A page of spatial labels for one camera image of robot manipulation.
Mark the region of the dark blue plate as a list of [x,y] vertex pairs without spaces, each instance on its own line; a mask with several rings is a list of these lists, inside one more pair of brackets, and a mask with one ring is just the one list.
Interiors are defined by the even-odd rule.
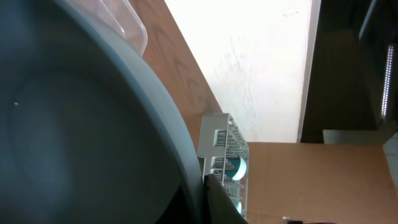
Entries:
[[67,2],[1,2],[1,222],[155,223],[181,187],[205,223],[174,100],[123,38],[94,38]]

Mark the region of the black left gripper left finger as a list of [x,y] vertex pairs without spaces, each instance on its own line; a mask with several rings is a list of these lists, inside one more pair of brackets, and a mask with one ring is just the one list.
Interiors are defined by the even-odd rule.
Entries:
[[164,213],[155,222],[155,224],[195,223],[197,223],[197,219],[194,217],[191,206],[188,204],[187,196],[181,187],[176,191]]

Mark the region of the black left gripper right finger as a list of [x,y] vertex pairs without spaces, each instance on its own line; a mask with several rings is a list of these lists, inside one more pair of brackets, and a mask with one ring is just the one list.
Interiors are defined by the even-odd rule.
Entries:
[[214,174],[204,178],[205,223],[209,224],[248,224],[238,213],[222,184]]

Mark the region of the light blue cup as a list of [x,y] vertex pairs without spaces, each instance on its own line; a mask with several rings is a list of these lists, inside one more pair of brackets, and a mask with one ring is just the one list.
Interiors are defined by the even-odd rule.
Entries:
[[241,214],[241,212],[242,212],[242,203],[240,201],[238,201],[236,203],[235,207],[236,207],[238,213]]

